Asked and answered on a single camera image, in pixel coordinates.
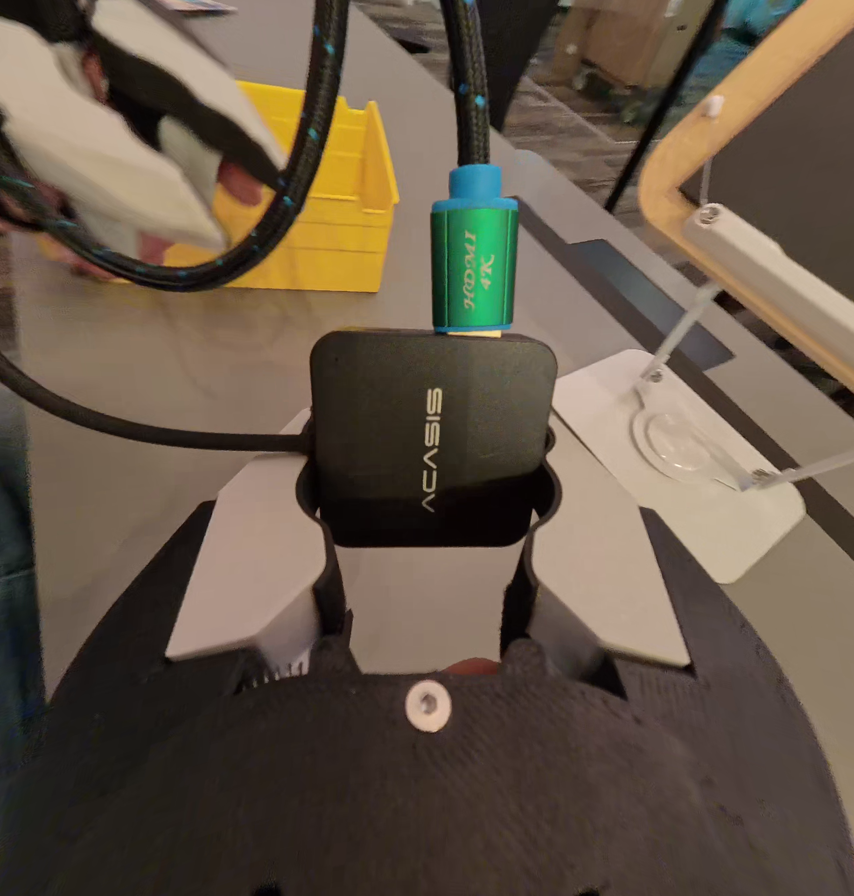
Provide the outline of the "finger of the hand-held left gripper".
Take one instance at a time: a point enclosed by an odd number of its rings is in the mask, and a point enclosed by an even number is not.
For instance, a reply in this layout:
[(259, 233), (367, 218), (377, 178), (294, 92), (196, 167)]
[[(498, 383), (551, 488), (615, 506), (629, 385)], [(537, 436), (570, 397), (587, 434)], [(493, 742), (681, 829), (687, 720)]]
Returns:
[(33, 29), (0, 18), (0, 130), (33, 179), (118, 252), (137, 255), (144, 234), (224, 250), (224, 231), (185, 175), (71, 74), (85, 75), (77, 56), (63, 64)]
[(89, 151), (103, 183), (126, 175), (147, 192), (213, 193), (223, 164), (276, 189), (287, 163), (231, 72), (153, 2), (93, 2), (95, 51), (114, 110)]

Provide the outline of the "person's leg in jeans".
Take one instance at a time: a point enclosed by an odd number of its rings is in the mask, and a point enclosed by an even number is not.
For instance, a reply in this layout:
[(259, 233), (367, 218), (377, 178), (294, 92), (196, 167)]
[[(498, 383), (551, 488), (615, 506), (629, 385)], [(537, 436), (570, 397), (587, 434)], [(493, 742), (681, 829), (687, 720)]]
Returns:
[(44, 705), (27, 453), (23, 410), (0, 385), (0, 791)]

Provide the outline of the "black adapter hub with cable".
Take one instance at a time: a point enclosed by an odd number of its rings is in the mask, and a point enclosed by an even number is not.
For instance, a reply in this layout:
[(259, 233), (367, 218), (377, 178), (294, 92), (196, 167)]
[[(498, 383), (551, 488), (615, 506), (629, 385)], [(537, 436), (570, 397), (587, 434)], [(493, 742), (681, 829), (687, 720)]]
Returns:
[(334, 330), (309, 354), (302, 434), (153, 427), (51, 392), (0, 352), (0, 384), (59, 420), (185, 450), (309, 458), (316, 506), (350, 547), (507, 546), (525, 536), (558, 374), (521, 334)]

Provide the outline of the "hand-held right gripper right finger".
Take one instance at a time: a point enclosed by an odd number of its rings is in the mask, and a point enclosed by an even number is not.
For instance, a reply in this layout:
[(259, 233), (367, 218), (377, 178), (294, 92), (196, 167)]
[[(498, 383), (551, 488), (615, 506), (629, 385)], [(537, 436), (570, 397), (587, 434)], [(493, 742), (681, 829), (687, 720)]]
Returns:
[(536, 520), (505, 590), (503, 650), (531, 639), (558, 670), (615, 658), (689, 668), (640, 508), (561, 420), (531, 483)]

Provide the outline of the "grey panel with wooden rim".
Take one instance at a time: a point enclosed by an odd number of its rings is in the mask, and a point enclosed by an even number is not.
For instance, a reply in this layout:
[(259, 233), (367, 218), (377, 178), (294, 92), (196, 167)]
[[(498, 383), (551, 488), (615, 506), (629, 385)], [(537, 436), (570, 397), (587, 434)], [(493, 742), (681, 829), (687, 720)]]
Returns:
[(647, 223), (854, 393), (854, 1), (805, 2), (645, 162)]

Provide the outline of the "person's left hand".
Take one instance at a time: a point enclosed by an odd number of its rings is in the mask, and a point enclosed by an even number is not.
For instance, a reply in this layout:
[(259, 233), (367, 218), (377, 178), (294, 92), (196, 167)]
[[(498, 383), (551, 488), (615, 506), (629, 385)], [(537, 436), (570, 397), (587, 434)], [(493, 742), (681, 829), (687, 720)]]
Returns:
[[(239, 204), (256, 207), (262, 201), (263, 187), (239, 166), (222, 161), (218, 169), (217, 182)], [(107, 244), (119, 253), (129, 255), (143, 263), (161, 266), (169, 248), (168, 240), (144, 234), (130, 226), (115, 224), (110, 230)], [(61, 263), (75, 276), (100, 282), (120, 282), (119, 278), (81, 259), (63, 245), (46, 235), (35, 237), (35, 243), (42, 255), (49, 261)]]

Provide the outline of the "yellow plastic bin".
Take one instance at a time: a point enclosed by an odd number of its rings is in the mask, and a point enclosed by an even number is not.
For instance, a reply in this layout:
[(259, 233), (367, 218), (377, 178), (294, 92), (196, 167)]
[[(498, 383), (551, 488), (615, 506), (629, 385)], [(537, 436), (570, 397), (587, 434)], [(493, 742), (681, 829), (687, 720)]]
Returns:
[[(304, 92), (238, 81), (279, 143), (289, 152)], [(362, 109), (336, 101), (329, 139), (300, 215), (281, 244), (229, 287), (376, 293), (399, 190), (377, 102)], [(238, 203), (222, 185), (213, 212), (231, 243), (259, 222), (274, 194), (256, 207)]]

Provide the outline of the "black chair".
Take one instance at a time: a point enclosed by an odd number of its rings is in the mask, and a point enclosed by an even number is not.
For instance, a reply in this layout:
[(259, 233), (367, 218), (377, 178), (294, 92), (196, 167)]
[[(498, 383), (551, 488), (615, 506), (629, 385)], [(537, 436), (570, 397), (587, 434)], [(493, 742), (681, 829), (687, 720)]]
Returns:
[(554, 18), (557, 1), (477, 1), (490, 124), (502, 132), (518, 84)]

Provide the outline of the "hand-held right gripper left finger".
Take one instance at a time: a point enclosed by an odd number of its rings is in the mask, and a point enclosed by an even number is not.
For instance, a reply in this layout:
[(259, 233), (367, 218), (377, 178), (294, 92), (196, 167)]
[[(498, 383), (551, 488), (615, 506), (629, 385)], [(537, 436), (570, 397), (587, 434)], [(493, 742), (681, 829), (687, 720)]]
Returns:
[(343, 633), (336, 549), (303, 454), (261, 454), (218, 493), (165, 656), (251, 650), (266, 666), (308, 666)]

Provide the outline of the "cardboard box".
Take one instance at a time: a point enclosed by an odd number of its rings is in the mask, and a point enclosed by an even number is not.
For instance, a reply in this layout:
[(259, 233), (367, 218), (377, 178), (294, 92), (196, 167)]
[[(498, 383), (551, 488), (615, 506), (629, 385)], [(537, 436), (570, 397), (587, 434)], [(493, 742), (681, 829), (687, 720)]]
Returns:
[(555, 40), (555, 84), (596, 73), (623, 88), (666, 86), (710, 12), (711, 1), (574, 1)]

